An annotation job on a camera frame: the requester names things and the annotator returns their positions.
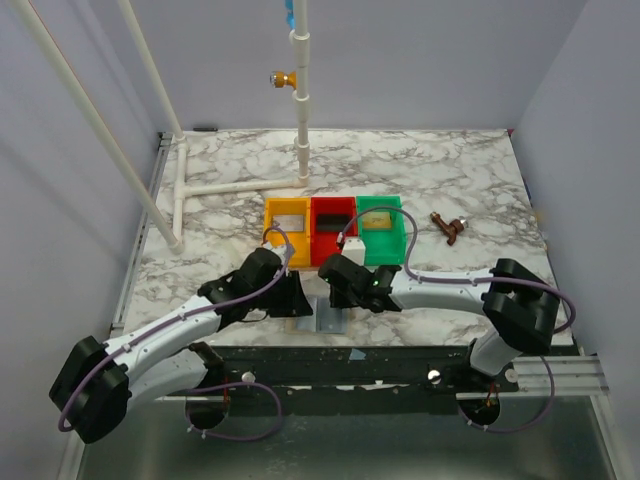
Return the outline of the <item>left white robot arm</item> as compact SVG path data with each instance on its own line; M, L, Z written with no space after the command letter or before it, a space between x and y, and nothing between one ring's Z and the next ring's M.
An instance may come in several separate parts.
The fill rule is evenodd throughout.
M79 340L49 390L60 411L59 431L74 431L90 444L111 433L136 404L192 389L214 393L222 372L198 340L254 310L276 318L311 313L299 274L289 268L294 252L290 245L265 243L160 319L103 342Z

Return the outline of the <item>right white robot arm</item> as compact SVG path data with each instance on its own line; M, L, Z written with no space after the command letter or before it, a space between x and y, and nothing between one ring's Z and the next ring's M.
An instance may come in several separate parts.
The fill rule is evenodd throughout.
M334 308L360 307L373 313L441 309L485 316L491 328L470 347L460 379L480 392L522 354L544 356L551 349L560 295L523 265L501 258L491 269L454 273L408 273L397 266L371 271L341 254L330 256L318 276L330 286Z

